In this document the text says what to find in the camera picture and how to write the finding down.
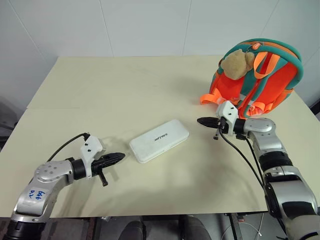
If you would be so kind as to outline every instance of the floor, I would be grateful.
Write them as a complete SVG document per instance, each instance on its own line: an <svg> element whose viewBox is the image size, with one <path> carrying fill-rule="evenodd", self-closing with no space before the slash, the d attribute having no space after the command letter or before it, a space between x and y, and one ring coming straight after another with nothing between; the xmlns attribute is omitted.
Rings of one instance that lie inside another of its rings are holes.
<svg viewBox="0 0 320 240"><path fill-rule="evenodd" d="M229 217L224 214L194 214L202 221L212 240L233 240L233 233ZM256 240L262 213L244 216L244 223L240 223L240 230L244 240ZM117 240L127 223L140 220L140 216L105 217L100 221L101 229L99 237L92 235L94 218L52 218L42 234L41 240ZM7 228L9 219L0 218L0 239ZM144 221L147 231L147 240L178 240L177 220L147 220ZM285 237L278 222L268 213L263 215L260 229L262 236L259 240L276 240L276 236Z"/></svg>

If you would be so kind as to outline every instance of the stuffed toy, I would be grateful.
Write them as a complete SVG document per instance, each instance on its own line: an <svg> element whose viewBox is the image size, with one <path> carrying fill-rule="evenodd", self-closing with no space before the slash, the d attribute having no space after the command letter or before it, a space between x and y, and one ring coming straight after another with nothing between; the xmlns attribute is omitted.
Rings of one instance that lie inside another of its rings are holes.
<svg viewBox="0 0 320 240"><path fill-rule="evenodd" d="M224 74L232 79L238 80L253 68L255 55L252 52L243 52L238 49L230 53L221 62Z"/></svg>

